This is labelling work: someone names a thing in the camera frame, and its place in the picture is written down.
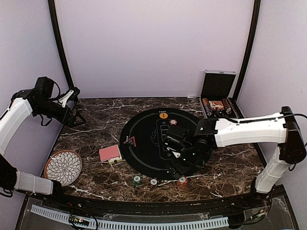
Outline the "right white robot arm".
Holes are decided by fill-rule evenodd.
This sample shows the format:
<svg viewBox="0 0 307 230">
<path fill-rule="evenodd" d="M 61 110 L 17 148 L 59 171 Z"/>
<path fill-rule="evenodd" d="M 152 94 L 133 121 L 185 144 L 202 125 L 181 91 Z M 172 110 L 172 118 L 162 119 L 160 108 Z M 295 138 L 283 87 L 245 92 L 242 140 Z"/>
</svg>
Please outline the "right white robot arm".
<svg viewBox="0 0 307 230">
<path fill-rule="evenodd" d="M 257 176 L 253 191 L 245 196 L 245 204 L 255 208 L 263 201 L 263 194 L 290 166 L 296 166 L 307 156 L 298 123 L 290 107 L 272 115 L 231 119 L 224 116 L 205 118 L 194 130 L 171 125 L 163 138 L 164 146 L 175 155 L 168 167 L 178 179 L 192 168 L 205 166 L 213 150 L 236 144 L 276 143 L 273 156 Z"/>
</svg>

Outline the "orange big blind button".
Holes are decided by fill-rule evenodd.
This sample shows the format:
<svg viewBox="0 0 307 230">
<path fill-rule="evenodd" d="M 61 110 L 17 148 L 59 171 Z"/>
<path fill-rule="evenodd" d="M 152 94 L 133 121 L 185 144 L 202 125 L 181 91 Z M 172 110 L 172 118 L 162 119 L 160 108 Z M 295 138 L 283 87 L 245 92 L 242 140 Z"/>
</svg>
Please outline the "orange big blind button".
<svg viewBox="0 0 307 230">
<path fill-rule="evenodd" d="M 168 118 L 168 114 L 167 113 L 160 113 L 159 117 L 161 119 L 167 119 Z"/>
</svg>

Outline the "red poker chip stack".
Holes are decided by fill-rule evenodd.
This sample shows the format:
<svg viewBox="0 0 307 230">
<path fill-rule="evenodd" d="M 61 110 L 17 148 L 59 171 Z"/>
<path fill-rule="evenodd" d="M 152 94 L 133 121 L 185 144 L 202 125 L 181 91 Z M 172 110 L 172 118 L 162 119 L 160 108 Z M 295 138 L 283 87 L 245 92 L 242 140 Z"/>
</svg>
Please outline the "red poker chip stack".
<svg viewBox="0 0 307 230">
<path fill-rule="evenodd" d="M 186 176 L 181 176 L 178 178 L 177 180 L 177 186 L 178 188 L 182 189 L 182 188 L 185 188 L 188 184 L 188 179 Z"/>
</svg>

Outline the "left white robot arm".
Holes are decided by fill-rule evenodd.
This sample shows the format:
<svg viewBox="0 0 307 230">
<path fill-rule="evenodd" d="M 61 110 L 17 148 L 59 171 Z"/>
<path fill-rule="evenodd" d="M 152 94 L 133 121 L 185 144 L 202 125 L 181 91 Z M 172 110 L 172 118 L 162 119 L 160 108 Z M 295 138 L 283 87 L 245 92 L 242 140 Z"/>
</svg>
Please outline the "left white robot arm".
<svg viewBox="0 0 307 230">
<path fill-rule="evenodd" d="M 86 122 L 77 110 L 49 99 L 39 88 L 15 93 L 0 118 L 0 194 L 8 198 L 14 191 L 42 194 L 63 209 L 68 199 L 60 182 L 40 176 L 48 156 L 44 147 L 49 122 L 44 122 L 45 117 L 70 128 Z"/>
</svg>

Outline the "triangular red dealer button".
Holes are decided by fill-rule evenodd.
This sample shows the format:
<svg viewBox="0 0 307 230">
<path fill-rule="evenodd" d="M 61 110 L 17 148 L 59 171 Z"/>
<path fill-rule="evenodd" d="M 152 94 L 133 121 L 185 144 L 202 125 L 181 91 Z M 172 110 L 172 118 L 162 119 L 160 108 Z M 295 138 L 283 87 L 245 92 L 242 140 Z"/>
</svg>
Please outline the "triangular red dealer button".
<svg viewBox="0 0 307 230">
<path fill-rule="evenodd" d="M 123 144 L 136 147 L 135 137 L 133 136 L 133 137 L 127 139 Z"/>
</svg>

